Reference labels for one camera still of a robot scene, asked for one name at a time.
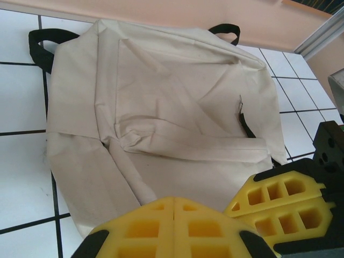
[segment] bolt hole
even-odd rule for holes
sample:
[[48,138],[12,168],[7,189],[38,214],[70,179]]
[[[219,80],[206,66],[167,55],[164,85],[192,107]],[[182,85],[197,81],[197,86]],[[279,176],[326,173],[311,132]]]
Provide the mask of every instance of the bolt hole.
[[328,161],[328,157],[327,157],[327,155],[326,155],[325,152],[322,154],[322,159],[323,159],[325,162]]
[[328,173],[335,173],[337,171],[337,168],[334,165],[327,165],[325,167],[325,170]]
[[332,138],[328,138],[328,145],[331,147],[331,148],[334,148],[334,140]]

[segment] peach wall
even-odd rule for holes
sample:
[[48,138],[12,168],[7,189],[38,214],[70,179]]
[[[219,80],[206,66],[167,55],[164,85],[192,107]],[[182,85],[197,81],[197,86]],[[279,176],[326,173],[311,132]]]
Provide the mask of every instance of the peach wall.
[[219,23],[241,27],[241,44],[293,51],[326,18],[281,3],[282,0],[0,0],[133,22],[210,28]]
[[307,63],[334,102],[327,78],[344,68],[344,33],[310,58]]

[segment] canvas bag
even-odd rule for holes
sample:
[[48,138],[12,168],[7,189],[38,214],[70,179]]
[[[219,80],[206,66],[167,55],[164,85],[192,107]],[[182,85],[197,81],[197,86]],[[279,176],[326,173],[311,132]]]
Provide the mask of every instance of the canvas bag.
[[[29,43],[43,70],[54,62],[47,155],[82,236],[165,196],[223,211],[271,157],[286,163],[265,63],[213,34],[239,36],[236,26],[43,31]],[[37,44],[46,39],[62,43],[55,57]]]

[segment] bag handle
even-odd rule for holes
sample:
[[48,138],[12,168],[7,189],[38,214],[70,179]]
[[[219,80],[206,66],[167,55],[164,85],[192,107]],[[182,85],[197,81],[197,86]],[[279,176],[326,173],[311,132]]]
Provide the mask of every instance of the bag handle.
[[231,42],[231,44],[236,46],[239,43],[239,38],[240,38],[240,27],[239,26],[236,26],[234,24],[229,24],[229,23],[223,23],[223,24],[219,24],[217,26],[214,26],[213,28],[210,28],[209,31],[213,34],[234,33],[236,35],[236,39],[234,39]]
[[42,30],[31,31],[28,34],[30,56],[38,67],[51,74],[54,54],[45,50],[39,43],[44,40],[49,40],[57,44],[61,44],[78,37],[79,35],[74,32],[61,30],[59,28],[45,28]]

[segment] yellow foam block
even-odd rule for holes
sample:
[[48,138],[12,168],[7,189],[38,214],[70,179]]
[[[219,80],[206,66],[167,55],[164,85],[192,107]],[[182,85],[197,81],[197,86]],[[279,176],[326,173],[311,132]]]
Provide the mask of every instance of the yellow foam block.
[[324,184],[317,183],[312,177],[291,171],[255,182],[251,176],[230,202],[225,214],[236,218],[320,197]]
[[172,258],[174,199],[163,198],[96,227],[108,230],[97,258]]
[[323,237],[333,217],[333,206],[317,197],[237,219],[256,228],[273,250],[276,243]]
[[167,197],[96,227],[108,230],[97,258],[251,258],[250,226],[184,198]]
[[206,206],[175,198],[174,226],[175,258],[251,257],[239,232],[255,231]]

